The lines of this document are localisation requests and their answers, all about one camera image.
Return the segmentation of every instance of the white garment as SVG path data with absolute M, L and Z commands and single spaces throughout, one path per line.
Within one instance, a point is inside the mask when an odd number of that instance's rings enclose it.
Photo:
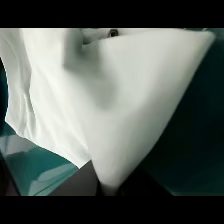
M 82 45 L 80 29 L 0 29 L 6 122 L 116 188 L 150 152 L 214 40 L 152 29 Z

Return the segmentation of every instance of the white cloth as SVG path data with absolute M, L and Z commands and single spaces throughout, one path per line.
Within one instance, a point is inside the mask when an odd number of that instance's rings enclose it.
M 92 159 L 112 188 L 153 148 L 214 40 L 209 32 L 135 31 L 82 45 L 78 28 L 0 29 L 6 122 L 78 167 Z

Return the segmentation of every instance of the white fabric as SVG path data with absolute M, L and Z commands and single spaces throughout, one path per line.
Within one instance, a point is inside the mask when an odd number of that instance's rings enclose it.
M 0 29 L 6 122 L 78 167 L 92 159 L 112 188 L 150 152 L 214 40 L 209 32 L 122 30 L 83 46 L 78 28 Z

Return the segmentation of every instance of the dark button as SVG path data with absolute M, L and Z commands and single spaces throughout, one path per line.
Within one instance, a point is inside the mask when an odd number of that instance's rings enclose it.
M 109 37 L 117 37 L 119 36 L 118 30 L 117 29 L 111 29 L 109 32 Z

